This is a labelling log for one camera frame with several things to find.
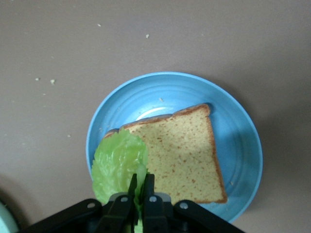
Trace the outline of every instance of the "green lettuce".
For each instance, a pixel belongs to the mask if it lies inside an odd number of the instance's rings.
[[[140,137],[121,129],[104,138],[94,155],[91,175],[96,199],[107,203],[112,194],[127,192],[133,174],[137,174],[134,202],[138,210],[141,187],[147,174],[148,150]]]

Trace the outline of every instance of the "bread slice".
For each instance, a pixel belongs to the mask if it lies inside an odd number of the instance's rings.
[[[145,142],[155,191],[169,194],[173,204],[227,201],[209,113],[209,106],[200,104],[123,126]]]

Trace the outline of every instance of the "blue plate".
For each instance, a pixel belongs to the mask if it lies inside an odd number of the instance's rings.
[[[226,204],[202,206],[228,222],[248,207],[259,187],[262,150],[257,130],[243,107],[219,86],[179,72],[158,72],[131,79],[110,93],[96,110],[86,139],[89,172],[107,131],[141,118],[171,114],[208,103],[225,189]]]

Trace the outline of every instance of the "table surface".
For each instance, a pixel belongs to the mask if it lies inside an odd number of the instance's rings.
[[[22,226],[94,197],[91,118],[120,84],[157,71],[216,83],[257,127],[263,176],[233,224],[310,232],[308,0],[0,0],[0,195]]]

